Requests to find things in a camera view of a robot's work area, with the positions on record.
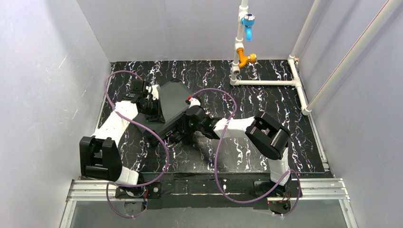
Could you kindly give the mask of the black foam-lined poker case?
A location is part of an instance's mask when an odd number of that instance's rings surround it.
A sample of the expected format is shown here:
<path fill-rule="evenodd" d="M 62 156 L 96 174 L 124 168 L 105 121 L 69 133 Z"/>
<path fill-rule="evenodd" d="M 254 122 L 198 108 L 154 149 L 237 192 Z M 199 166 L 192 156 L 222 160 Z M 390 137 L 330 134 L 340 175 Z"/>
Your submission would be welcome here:
<path fill-rule="evenodd" d="M 190 106 L 186 100 L 193 94 L 183 82 L 167 82 L 158 90 L 165 123 L 149 122 L 144 114 L 138 114 L 134 121 L 153 130 L 162 140 L 176 131 L 182 112 Z"/>

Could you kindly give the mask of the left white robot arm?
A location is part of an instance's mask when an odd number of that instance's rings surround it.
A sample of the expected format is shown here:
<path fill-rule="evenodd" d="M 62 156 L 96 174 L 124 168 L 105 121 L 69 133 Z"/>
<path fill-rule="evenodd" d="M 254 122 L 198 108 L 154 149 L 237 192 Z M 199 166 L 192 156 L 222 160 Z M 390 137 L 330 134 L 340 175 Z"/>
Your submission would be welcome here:
<path fill-rule="evenodd" d="M 131 90 L 115 103 L 113 112 L 91 136 L 79 143 L 81 174 L 87 178 L 137 185 L 140 174 L 123 166 L 118 144 L 130 121 L 144 114 L 151 122 L 164 122 L 159 85 L 136 80 Z"/>

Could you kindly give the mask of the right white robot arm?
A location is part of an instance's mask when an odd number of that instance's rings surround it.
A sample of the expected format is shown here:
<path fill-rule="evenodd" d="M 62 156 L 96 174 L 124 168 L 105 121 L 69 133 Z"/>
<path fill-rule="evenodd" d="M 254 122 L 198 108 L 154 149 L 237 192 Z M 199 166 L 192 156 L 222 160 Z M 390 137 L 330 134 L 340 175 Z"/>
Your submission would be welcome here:
<path fill-rule="evenodd" d="M 254 117 L 231 119 L 210 117 L 196 105 L 182 114 L 180 133 L 201 132 L 209 139 L 247 138 L 267 158 L 271 185 L 277 184 L 277 194 L 289 191 L 291 181 L 288 164 L 289 130 L 266 112 Z"/>

